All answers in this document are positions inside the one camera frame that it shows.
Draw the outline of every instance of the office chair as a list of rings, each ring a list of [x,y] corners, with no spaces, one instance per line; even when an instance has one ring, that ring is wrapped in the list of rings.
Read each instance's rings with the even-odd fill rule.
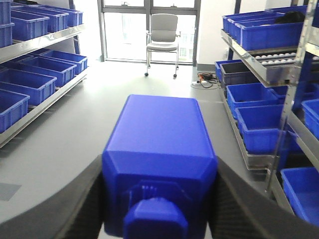
[[[177,37],[180,37],[180,33],[177,34],[176,30],[176,15],[159,13],[151,16],[151,32],[147,33],[147,71],[145,76],[149,75],[152,52],[169,52],[176,54],[174,74],[174,78],[176,78],[176,71],[178,69],[178,41],[175,43],[175,40]]]

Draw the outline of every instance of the blue plastic bin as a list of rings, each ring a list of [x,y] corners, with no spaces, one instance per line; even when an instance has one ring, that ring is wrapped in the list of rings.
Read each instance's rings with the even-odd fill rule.
[[[102,170],[108,234],[205,237],[217,158],[196,99],[129,96]]]
[[[285,98],[286,98],[286,94],[288,90],[287,86],[279,86],[279,87],[273,87],[269,89],[279,99],[279,104],[283,104],[285,102]],[[309,84],[306,88],[306,92],[304,93],[303,101],[316,99],[318,97],[316,94],[317,90],[318,90],[318,87],[316,85]]]
[[[12,29],[13,39],[27,41],[46,35],[48,33],[49,19],[46,16],[12,10],[11,20],[15,23]]]
[[[52,10],[61,11],[61,12],[67,12],[69,14],[67,17],[67,25],[70,27],[78,26],[83,23],[82,11],[77,11],[77,10],[67,9],[67,8],[62,8],[57,6],[49,6],[49,5],[37,5],[37,7],[52,9]]]
[[[55,92],[56,77],[19,70],[0,72],[0,89],[30,96],[29,105],[37,106]]]
[[[10,4],[13,0],[0,0],[0,25],[11,23]]]
[[[249,19],[249,20],[236,20],[233,21],[233,24],[229,26],[229,35],[232,36],[238,43],[240,43],[240,37],[241,37],[241,28],[239,27],[242,23],[251,23],[251,22],[259,22],[259,21],[267,21],[271,20],[272,22],[275,22],[275,19],[279,16],[283,16],[283,13],[274,13],[270,16],[266,17],[260,17],[258,19]]]
[[[0,90],[0,133],[27,114],[29,99],[27,95]]]
[[[0,25],[0,48],[12,45],[12,27],[14,23]]]
[[[237,119],[236,108],[276,105],[278,98],[263,84],[254,83],[227,86],[227,102],[233,117]]]
[[[305,125],[319,139],[319,99],[302,102]]]
[[[74,64],[43,57],[34,57],[19,64],[18,69],[56,77],[55,85],[62,87],[74,78],[75,67],[76,65]]]
[[[67,28],[67,16],[69,14],[66,12],[49,10],[36,6],[22,6],[17,9],[18,11],[25,11],[36,15],[49,17],[48,32],[57,32]]]
[[[307,5],[270,8],[270,9],[266,9],[266,11],[269,11],[269,12],[281,12],[281,13],[287,13],[289,11],[300,11],[304,15],[306,15]]]
[[[273,153],[279,136],[282,105],[237,108],[239,131],[251,154]]]
[[[237,14],[231,14],[231,15],[226,15],[223,16],[223,30],[227,33],[229,33],[229,25],[231,24],[228,19],[232,19],[235,17],[240,17],[240,16],[254,16],[254,15],[260,15],[260,14],[265,14],[269,13],[270,11],[255,11],[255,12],[245,12],[245,13],[237,13]]]
[[[48,57],[49,59],[56,59],[62,62],[75,64],[76,75],[80,74],[82,71],[84,71],[88,67],[87,65],[88,58],[86,56],[81,56],[78,54],[72,54],[72,53],[54,51],[54,50],[48,50],[48,51],[44,50],[42,53],[39,53],[39,55],[41,57]]]
[[[281,170],[284,192],[295,214],[319,227],[319,173],[316,168]]]
[[[259,23],[240,23],[240,45],[245,50],[258,50],[277,47],[298,46],[303,22],[271,24],[272,20],[261,20]]]
[[[10,62],[21,63],[23,61],[27,61],[27,60],[30,60],[32,58],[34,58],[34,56],[26,54],[26,55],[22,55],[22,56],[14,58],[14,59],[11,59]]]
[[[216,76],[217,76],[217,79],[219,80],[219,82],[221,82],[223,79],[220,65],[221,64],[229,64],[229,63],[237,63],[237,62],[241,62],[241,60],[228,60],[228,61],[216,61],[215,62],[215,72],[216,72]]]

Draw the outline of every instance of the power strip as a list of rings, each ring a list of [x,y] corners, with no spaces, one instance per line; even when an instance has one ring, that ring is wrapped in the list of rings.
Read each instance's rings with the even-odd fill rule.
[[[191,84],[192,84],[193,86],[200,85],[200,83],[198,83],[197,81],[192,81]]]

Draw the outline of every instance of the metal shelf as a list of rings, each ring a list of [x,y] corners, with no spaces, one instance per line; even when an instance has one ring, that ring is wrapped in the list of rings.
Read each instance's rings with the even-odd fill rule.
[[[50,33],[45,36],[37,37],[28,41],[17,42],[11,46],[0,48],[0,63],[9,61],[18,56],[30,53],[37,49],[52,45],[54,43],[63,41],[70,37],[76,36],[85,30],[85,26],[79,25],[71,28],[67,28],[62,31]]]
[[[219,91],[220,91],[221,98],[223,100],[229,121],[230,121],[231,126],[233,128],[233,131],[235,133],[235,136],[236,136],[236,139],[238,142],[238,146],[239,146],[241,154],[244,158],[247,169],[248,170],[267,170],[269,168],[269,165],[274,162],[274,156],[273,155],[249,154],[246,151],[244,141],[243,141],[243,139],[240,135],[240,132],[237,128],[236,122],[235,122],[233,115],[230,111],[227,100],[224,97],[223,90],[220,89]]]
[[[19,132],[21,132],[25,127],[27,127],[32,121],[34,121],[40,114],[46,111],[51,105],[53,105],[58,99],[69,92],[73,87],[75,87],[79,82],[81,82],[87,75],[88,69],[84,70],[81,74],[73,78],[66,85],[61,87],[52,96],[42,102],[40,105],[32,109],[26,116],[8,128],[5,132],[0,134],[0,148],[2,148],[6,143],[8,143],[13,137],[15,137]]]
[[[258,78],[258,80],[265,87],[282,86],[282,85],[287,85],[289,83],[287,82],[288,74],[290,69],[294,67],[293,64],[264,67],[261,64],[261,62],[257,61],[255,57],[253,57],[252,55],[260,54],[263,52],[270,53],[270,52],[280,52],[280,51],[292,51],[292,50],[296,50],[296,47],[246,51],[233,38],[231,38],[231,36],[229,36],[224,30],[221,30],[221,35],[223,40],[240,57],[240,59],[245,63],[245,65],[249,68],[249,70]]]
[[[319,170],[319,140],[294,113],[289,115],[287,123],[297,134],[296,142],[299,147],[303,150],[314,167]]]
[[[311,27],[308,43],[306,43],[306,51],[319,56],[319,28]]]

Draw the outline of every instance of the gray floor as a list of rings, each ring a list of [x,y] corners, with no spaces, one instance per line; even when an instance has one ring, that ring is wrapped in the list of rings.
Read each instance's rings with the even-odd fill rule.
[[[152,65],[147,78],[144,72],[138,63],[90,67],[86,80],[0,149],[0,183],[21,185],[0,200],[0,223],[56,193],[101,154],[129,94],[197,98],[216,154],[262,193],[264,183],[247,172],[218,90],[190,87],[191,66],[180,66],[176,79],[173,65]]]

